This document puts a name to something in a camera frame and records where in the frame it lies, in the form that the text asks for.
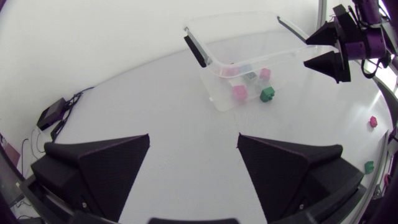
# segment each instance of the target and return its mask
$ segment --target purple robot arm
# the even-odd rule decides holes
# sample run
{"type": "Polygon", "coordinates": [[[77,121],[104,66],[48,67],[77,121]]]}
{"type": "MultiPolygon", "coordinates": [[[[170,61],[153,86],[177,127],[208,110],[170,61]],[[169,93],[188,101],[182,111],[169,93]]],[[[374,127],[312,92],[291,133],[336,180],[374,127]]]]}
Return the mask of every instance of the purple robot arm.
{"type": "MultiPolygon", "coordinates": [[[[333,8],[334,21],[326,22],[305,41],[308,45],[331,45],[340,50],[339,53],[331,51],[304,62],[306,67],[333,77],[337,83],[351,81],[349,60],[362,60],[364,76],[372,78],[377,69],[366,73],[365,60],[377,58],[377,67],[380,63],[387,67],[391,63],[391,55],[398,52],[397,20],[393,20],[397,11],[392,12],[394,16],[386,17],[380,14],[377,0],[353,2],[355,11],[351,7],[347,11],[342,5],[336,6],[333,8]]],[[[393,10],[397,6],[396,0],[388,0],[385,4],[393,10]]]]}

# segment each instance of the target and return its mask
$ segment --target cable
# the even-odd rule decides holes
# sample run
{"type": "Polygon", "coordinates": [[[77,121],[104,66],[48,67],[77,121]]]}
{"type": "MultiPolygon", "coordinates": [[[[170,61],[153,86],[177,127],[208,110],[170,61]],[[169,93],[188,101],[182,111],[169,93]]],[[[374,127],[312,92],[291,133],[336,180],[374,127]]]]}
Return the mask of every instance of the cable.
{"type": "Polygon", "coordinates": [[[42,133],[39,132],[39,134],[37,135],[37,139],[36,139],[36,149],[38,150],[38,152],[44,153],[44,151],[40,151],[40,150],[39,150],[39,147],[37,146],[37,143],[39,143],[39,136],[40,136],[41,134],[42,134],[42,133]]]}
{"type": "Polygon", "coordinates": [[[22,218],[22,217],[26,217],[26,218],[35,218],[35,217],[30,217],[30,216],[27,216],[27,215],[21,215],[20,217],[18,217],[17,219],[20,219],[20,218],[22,218]]]}
{"type": "Polygon", "coordinates": [[[372,72],[372,73],[366,73],[364,66],[365,66],[365,60],[362,60],[361,63],[361,70],[362,70],[362,74],[366,77],[366,78],[373,78],[376,75],[377,69],[379,68],[379,64],[380,64],[380,59],[377,61],[377,65],[376,65],[376,69],[372,72]]]}
{"type": "Polygon", "coordinates": [[[361,30],[361,26],[359,25],[359,19],[356,18],[353,8],[351,6],[348,6],[348,10],[353,15],[353,18],[355,20],[356,26],[358,27],[359,30],[361,30]]]}
{"type": "Polygon", "coordinates": [[[372,62],[371,60],[369,60],[369,59],[366,59],[369,63],[371,63],[371,64],[373,64],[373,65],[375,65],[375,66],[377,66],[377,64],[376,63],[374,63],[374,62],[372,62]]]}
{"type": "Polygon", "coordinates": [[[32,134],[30,135],[30,149],[32,150],[32,155],[33,157],[36,158],[36,160],[38,160],[39,158],[35,155],[35,153],[33,152],[33,133],[35,132],[36,129],[33,129],[32,134]]]}
{"type": "Polygon", "coordinates": [[[24,139],[22,142],[22,147],[21,147],[21,166],[22,166],[22,176],[24,176],[24,143],[28,141],[29,139],[24,139]]]}
{"type": "Polygon", "coordinates": [[[94,87],[90,87],[87,88],[85,90],[82,90],[76,94],[74,94],[74,96],[68,100],[67,102],[65,102],[65,110],[69,110],[68,115],[65,119],[61,120],[56,127],[52,130],[51,132],[51,138],[52,138],[52,142],[55,142],[55,140],[57,139],[58,135],[61,133],[63,127],[65,127],[65,124],[67,123],[70,114],[72,113],[73,107],[76,105],[76,103],[79,101],[80,97],[83,95],[83,92],[86,90],[90,90],[94,87]]]}
{"type": "Polygon", "coordinates": [[[19,208],[21,205],[32,206],[31,204],[26,203],[26,202],[20,202],[19,205],[16,205],[16,206],[17,206],[17,208],[19,208]]]}
{"type": "Polygon", "coordinates": [[[70,100],[68,100],[68,101],[65,103],[65,105],[69,104],[69,102],[71,102],[72,99],[74,99],[77,95],[83,94],[83,92],[85,92],[85,91],[87,91],[87,90],[90,90],[90,89],[93,89],[94,87],[95,87],[95,86],[89,87],[89,88],[87,88],[87,89],[84,89],[84,90],[82,90],[82,91],[80,91],[80,92],[74,94],[74,96],[73,96],[70,100]]]}

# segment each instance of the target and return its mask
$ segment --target green block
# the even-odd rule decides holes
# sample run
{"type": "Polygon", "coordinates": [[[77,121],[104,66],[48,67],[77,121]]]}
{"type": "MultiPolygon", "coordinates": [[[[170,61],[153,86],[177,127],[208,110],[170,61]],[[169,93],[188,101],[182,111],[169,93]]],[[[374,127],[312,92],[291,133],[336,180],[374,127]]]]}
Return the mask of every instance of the green block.
{"type": "Polygon", "coordinates": [[[365,163],[365,174],[371,174],[374,170],[373,161],[365,163]]]}
{"type": "Polygon", "coordinates": [[[272,100],[272,97],[274,95],[275,95],[275,90],[273,89],[273,87],[268,87],[261,91],[260,99],[263,102],[267,102],[269,100],[272,100]]]}

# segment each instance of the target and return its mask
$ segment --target pink cube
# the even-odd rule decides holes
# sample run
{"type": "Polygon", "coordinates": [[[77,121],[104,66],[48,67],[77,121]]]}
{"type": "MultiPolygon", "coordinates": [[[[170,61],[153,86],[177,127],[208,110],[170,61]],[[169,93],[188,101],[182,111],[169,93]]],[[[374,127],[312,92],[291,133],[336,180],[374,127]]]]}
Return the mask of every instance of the pink cube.
{"type": "Polygon", "coordinates": [[[235,100],[244,100],[248,97],[248,92],[244,85],[234,86],[232,87],[232,91],[234,93],[235,100]]]}
{"type": "Polygon", "coordinates": [[[370,124],[372,128],[377,126],[377,119],[374,116],[371,117],[370,124]]]}
{"type": "Polygon", "coordinates": [[[271,78],[271,70],[269,70],[268,68],[261,69],[260,78],[262,80],[269,81],[269,79],[271,78]]]}
{"type": "Polygon", "coordinates": [[[223,70],[223,76],[224,77],[233,77],[237,74],[239,74],[240,69],[238,68],[225,68],[223,70]]]}

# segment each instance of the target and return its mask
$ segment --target transparent plastic bin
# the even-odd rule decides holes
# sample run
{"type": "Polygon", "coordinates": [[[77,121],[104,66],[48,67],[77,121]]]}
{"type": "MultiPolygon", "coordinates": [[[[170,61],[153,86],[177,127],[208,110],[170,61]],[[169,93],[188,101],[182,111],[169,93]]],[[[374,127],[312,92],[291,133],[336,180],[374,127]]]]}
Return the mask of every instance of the transparent plastic bin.
{"type": "Polygon", "coordinates": [[[218,110],[226,111],[256,98],[269,86],[275,90],[284,86],[286,79],[276,68],[309,47],[282,23],[302,39],[308,38],[273,12],[233,12],[187,22],[185,31],[206,67],[201,79],[218,110]],[[269,80],[261,78],[263,68],[271,71],[269,80]],[[246,97],[236,97],[234,87],[242,85],[246,97]]]}

